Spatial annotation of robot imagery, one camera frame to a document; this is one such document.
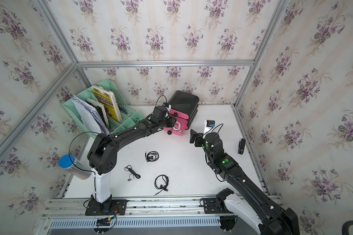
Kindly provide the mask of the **pink top drawer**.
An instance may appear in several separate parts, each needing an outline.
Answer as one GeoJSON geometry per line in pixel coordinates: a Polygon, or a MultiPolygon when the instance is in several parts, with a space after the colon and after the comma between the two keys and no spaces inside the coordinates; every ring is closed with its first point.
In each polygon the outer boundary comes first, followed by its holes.
{"type": "Polygon", "coordinates": [[[175,118],[182,118],[185,120],[189,119],[189,116],[186,113],[183,113],[174,109],[170,109],[170,115],[173,115],[175,118]]]}

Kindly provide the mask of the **pink drawer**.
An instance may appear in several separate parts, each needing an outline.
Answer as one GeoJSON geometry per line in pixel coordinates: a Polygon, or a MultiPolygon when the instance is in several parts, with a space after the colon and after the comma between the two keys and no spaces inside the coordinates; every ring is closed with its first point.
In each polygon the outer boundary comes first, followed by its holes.
{"type": "Polygon", "coordinates": [[[170,109],[170,115],[173,115],[175,118],[182,118],[185,120],[189,119],[189,116],[186,113],[183,113],[174,109],[170,109]]]}
{"type": "Polygon", "coordinates": [[[168,135],[183,136],[184,130],[186,130],[188,121],[183,118],[176,118],[176,123],[172,128],[164,128],[168,135]]]}

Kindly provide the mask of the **black earphones bottom coil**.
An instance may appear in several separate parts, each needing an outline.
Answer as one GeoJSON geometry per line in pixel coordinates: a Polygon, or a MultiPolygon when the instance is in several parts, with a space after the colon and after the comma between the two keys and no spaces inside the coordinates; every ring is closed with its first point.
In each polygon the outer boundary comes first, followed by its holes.
{"type": "Polygon", "coordinates": [[[154,181],[154,186],[156,190],[158,190],[158,192],[155,193],[155,196],[159,195],[161,192],[168,192],[169,177],[165,174],[157,176],[154,181]]]}

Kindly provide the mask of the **white earphones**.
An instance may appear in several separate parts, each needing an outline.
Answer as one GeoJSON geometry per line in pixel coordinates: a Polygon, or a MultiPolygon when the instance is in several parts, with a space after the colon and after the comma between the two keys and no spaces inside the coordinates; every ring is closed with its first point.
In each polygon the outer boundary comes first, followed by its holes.
{"type": "Polygon", "coordinates": [[[181,133],[182,132],[181,124],[179,122],[177,122],[174,125],[173,130],[181,133]]]}

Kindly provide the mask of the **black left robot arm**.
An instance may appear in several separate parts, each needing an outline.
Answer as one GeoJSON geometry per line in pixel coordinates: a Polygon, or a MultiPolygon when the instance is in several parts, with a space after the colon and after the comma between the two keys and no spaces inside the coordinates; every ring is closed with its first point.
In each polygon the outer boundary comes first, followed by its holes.
{"type": "Polygon", "coordinates": [[[103,214],[111,213],[110,172],[116,166],[119,150],[164,128],[174,127],[176,119],[170,114],[171,107],[167,102],[155,106],[153,112],[138,121],[134,127],[119,133],[110,135],[98,133],[88,152],[89,167],[80,167],[70,153],[67,155],[67,163],[71,164],[67,169],[71,169],[74,174],[86,172],[88,176],[94,175],[94,193],[90,198],[92,208],[103,214]]]}

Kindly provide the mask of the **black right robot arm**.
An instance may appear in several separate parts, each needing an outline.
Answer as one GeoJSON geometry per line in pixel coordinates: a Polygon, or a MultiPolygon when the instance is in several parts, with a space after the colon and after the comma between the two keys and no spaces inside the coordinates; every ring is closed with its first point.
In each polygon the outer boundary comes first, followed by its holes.
{"type": "Polygon", "coordinates": [[[226,188],[216,195],[221,211],[234,213],[259,235],[300,234],[297,214],[291,208],[284,209],[256,186],[238,162],[225,152],[218,133],[191,130],[190,143],[202,148],[206,163],[216,176],[239,192],[236,195],[226,188]]]}

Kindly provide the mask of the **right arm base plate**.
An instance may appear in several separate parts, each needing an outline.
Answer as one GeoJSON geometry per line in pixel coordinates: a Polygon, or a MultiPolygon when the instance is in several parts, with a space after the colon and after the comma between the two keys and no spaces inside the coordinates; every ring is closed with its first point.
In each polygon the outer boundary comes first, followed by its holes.
{"type": "Polygon", "coordinates": [[[231,213],[225,205],[226,198],[231,194],[234,194],[234,191],[226,188],[216,194],[215,197],[201,198],[199,203],[204,208],[205,214],[231,213]]]}

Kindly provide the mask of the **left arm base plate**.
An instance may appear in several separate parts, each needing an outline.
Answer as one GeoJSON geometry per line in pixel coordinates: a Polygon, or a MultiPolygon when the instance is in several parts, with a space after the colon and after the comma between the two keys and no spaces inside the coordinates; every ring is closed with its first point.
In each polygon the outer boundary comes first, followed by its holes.
{"type": "Polygon", "coordinates": [[[97,215],[124,215],[128,201],[125,199],[112,199],[110,196],[103,203],[99,203],[93,195],[91,195],[87,206],[85,216],[97,215]]]}

